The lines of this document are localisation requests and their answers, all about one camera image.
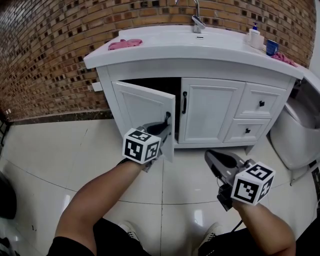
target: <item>faucet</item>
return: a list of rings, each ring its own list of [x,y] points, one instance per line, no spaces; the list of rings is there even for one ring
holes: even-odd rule
[[[174,1],[175,5],[179,4],[179,1],[180,0],[175,0]],[[192,15],[192,20],[194,21],[193,32],[201,34],[201,30],[204,30],[206,28],[206,24],[204,24],[200,20],[200,16],[199,16],[199,12],[200,12],[199,1],[198,0],[193,0],[193,1],[195,3],[195,8],[196,8],[196,15]]]

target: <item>pink cloth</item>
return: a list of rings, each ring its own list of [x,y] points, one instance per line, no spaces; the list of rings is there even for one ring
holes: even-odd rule
[[[142,44],[141,39],[130,39],[128,41],[121,39],[120,42],[111,43],[108,47],[108,51],[121,49],[121,48],[127,48],[127,47],[133,47],[133,46],[139,46],[141,44]]]
[[[298,67],[297,64],[292,59],[287,58],[286,55],[284,55],[281,52],[277,52],[275,55],[271,56],[271,58],[276,59],[278,61],[282,61],[284,63],[288,63],[291,66],[294,66],[296,68]]]

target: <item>white sink countertop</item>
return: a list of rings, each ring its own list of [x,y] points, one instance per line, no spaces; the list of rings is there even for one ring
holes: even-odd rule
[[[87,68],[156,59],[203,59],[242,63],[277,71],[297,79],[304,73],[287,63],[273,59],[244,42],[246,35],[234,31],[206,27],[201,34],[188,25],[148,26],[122,30],[119,36],[84,58]],[[141,39],[136,47],[108,50],[120,39]]]

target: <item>soap dispenser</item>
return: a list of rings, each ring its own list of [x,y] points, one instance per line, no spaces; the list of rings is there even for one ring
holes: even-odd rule
[[[260,32],[258,31],[256,22],[254,23],[253,28],[249,30],[249,34],[250,34],[251,47],[260,49],[261,48]]]

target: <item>blue cup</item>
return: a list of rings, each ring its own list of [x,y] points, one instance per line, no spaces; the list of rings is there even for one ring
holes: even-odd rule
[[[266,55],[273,56],[278,52],[279,44],[272,40],[266,41]]]

